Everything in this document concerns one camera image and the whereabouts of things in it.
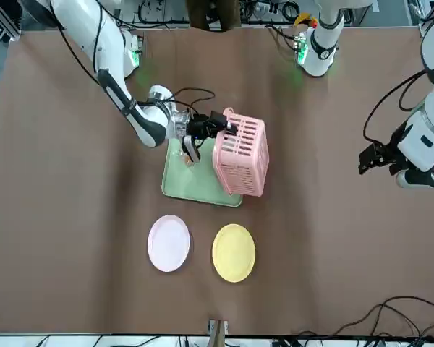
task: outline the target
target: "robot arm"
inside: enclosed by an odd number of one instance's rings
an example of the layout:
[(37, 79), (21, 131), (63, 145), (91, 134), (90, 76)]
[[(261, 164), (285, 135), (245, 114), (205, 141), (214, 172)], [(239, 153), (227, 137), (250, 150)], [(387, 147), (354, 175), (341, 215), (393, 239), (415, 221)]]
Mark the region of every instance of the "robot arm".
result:
[[(157, 147), (165, 139), (178, 138), (184, 152), (197, 162), (200, 155), (195, 140), (215, 137), (221, 130), (237, 131), (223, 115), (223, 118), (215, 114), (207, 117), (178, 111), (170, 90), (160, 85), (152, 86), (146, 102), (136, 101), (124, 78), (138, 66), (135, 59), (138, 38), (129, 31), (121, 31), (97, 0), (38, 0), (37, 3), (25, 0), (24, 3), (34, 12), (35, 9), (50, 11), (61, 23), (92, 61), (98, 84), (146, 146)], [(202, 122), (200, 116), (209, 120), (217, 118), (217, 121)]]
[[(166, 139), (172, 104), (142, 108), (132, 99), (124, 80), (125, 38), (116, 23), (96, 0), (51, 0), (51, 7), (57, 20), (92, 60), (100, 86), (138, 138), (148, 147), (159, 146)], [(172, 95), (166, 88), (156, 89), (164, 98)]]
[[(421, 45), (421, 57), (434, 84), (434, 23)], [(434, 187), (434, 88), (392, 134), (387, 145), (371, 144), (360, 156), (359, 172), (387, 166), (401, 187)]]
[(298, 56), (298, 64), (313, 77), (323, 76), (332, 65), (338, 39), (344, 28), (342, 9), (359, 9), (373, 0), (317, 0), (320, 6), (318, 25), (306, 32), (306, 49)]

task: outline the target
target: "pink plate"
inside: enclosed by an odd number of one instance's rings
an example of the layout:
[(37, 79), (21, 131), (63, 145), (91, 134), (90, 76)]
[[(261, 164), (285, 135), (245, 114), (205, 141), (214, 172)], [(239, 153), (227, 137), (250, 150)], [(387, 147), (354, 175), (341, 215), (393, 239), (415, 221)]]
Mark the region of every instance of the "pink plate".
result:
[(170, 273), (178, 269), (190, 251), (190, 233), (183, 220), (176, 215), (159, 218), (148, 236), (148, 255), (160, 271)]

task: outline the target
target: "plate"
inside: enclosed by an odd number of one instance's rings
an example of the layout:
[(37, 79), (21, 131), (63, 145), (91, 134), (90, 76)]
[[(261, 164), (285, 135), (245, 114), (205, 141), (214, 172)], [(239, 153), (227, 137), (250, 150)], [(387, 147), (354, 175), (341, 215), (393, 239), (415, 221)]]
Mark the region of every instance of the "plate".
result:
[(176, 215), (165, 215), (151, 227), (148, 255), (160, 271), (177, 270), (190, 251), (190, 233), (185, 222)]
[(255, 263), (255, 245), (249, 231), (238, 224), (224, 226), (214, 239), (212, 261), (224, 280), (244, 280)]

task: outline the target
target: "metal bracket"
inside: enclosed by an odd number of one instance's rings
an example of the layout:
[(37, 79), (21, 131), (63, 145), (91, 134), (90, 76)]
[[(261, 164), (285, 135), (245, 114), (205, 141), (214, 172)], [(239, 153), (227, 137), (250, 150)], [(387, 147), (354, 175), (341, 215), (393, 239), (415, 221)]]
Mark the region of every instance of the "metal bracket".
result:
[(229, 323), (225, 320), (209, 320), (208, 347), (225, 347), (225, 335), (229, 333)]

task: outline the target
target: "yellow plate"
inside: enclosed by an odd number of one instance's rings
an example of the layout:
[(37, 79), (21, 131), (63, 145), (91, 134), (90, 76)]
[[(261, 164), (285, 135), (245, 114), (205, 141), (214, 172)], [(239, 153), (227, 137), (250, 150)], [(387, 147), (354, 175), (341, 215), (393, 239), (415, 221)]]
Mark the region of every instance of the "yellow plate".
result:
[(244, 280), (255, 262), (255, 245), (249, 231), (238, 224), (220, 229), (212, 245), (212, 261), (224, 280), (232, 283)]

